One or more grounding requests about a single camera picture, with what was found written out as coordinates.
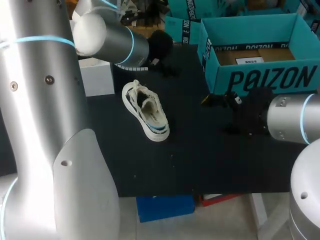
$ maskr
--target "white cylinder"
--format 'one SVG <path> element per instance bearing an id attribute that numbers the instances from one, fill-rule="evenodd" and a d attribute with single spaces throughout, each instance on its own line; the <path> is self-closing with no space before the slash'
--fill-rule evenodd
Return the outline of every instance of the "white cylinder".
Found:
<path id="1" fill-rule="evenodd" d="M 320 139 L 298 156 L 291 173 L 290 230 L 295 240 L 320 237 Z"/>

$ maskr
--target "screw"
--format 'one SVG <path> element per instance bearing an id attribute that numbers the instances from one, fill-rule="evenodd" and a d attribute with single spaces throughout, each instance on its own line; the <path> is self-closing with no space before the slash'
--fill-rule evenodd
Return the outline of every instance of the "screw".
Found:
<path id="1" fill-rule="evenodd" d="M 18 83 L 16 83 L 15 81 L 11 82 L 11 83 L 10 83 L 10 89 L 11 89 L 12 92 L 17 91 L 17 89 L 18 89 Z"/>
<path id="2" fill-rule="evenodd" d="M 61 0 L 56 0 L 56 4 L 58 4 L 58 6 L 59 6 L 60 9 L 62 8 L 62 2 L 61 2 Z"/>
<path id="3" fill-rule="evenodd" d="M 45 79 L 44 79 L 45 83 L 48 84 L 48 85 L 52 85 L 55 83 L 55 79 L 53 76 L 46 76 Z"/>

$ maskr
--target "shoe insole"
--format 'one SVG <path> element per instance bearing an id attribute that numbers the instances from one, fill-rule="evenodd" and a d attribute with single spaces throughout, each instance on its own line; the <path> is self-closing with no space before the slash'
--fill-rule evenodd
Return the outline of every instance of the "shoe insole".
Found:
<path id="1" fill-rule="evenodd" d="M 151 104 L 147 103 L 142 109 L 142 113 L 145 116 L 146 123 L 157 130 L 161 130 L 166 126 L 166 120 L 158 111 L 154 111 Z"/>

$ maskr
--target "teal shoe box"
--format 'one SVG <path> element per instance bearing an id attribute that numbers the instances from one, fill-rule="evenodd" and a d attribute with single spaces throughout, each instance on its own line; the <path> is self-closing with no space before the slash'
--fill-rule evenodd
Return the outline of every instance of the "teal shoe box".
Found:
<path id="1" fill-rule="evenodd" d="M 164 31 L 169 34 L 175 42 L 191 45 L 198 44 L 200 22 L 172 17 L 171 12 L 166 14 L 164 22 Z"/>
<path id="2" fill-rule="evenodd" d="M 195 21 L 202 18 L 226 16 L 225 0 L 168 0 L 172 16 Z"/>
<path id="3" fill-rule="evenodd" d="M 284 49 L 295 60 L 221 65 L 217 57 L 230 50 Z M 309 92 L 320 83 L 320 41 L 298 14 L 202 19 L 197 54 L 209 91 L 218 95 L 245 96 L 253 87 L 272 87 L 275 94 Z"/>
<path id="4" fill-rule="evenodd" d="M 247 7 L 239 13 L 239 16 L 256 16 L 256 15 L 274 15 L 274 14 L 284 14 L 284 11 L 280 7 L 268 8 L 263 10 L 251 10 L 249 11 Z"/>

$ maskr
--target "white label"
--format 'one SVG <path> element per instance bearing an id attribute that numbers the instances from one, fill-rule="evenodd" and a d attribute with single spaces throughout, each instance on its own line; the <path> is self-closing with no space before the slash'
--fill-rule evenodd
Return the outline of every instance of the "white label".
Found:
<path id="1" fill-rule="evenodd" d="M 304 17 L 307 14 L 307 9 L 305 8 L 305 6 L 302 3 L 300 3 L 296 13 L 301 15 L 302 17 Z"/>
<path id="2" fill-rule="evenodd" d="M 264 59 L 260 56 L 258 57 L 245 57 L 245 58 L 236 58 L 236 63 L 239 64 L 257 64 L 264 63 Z"/>

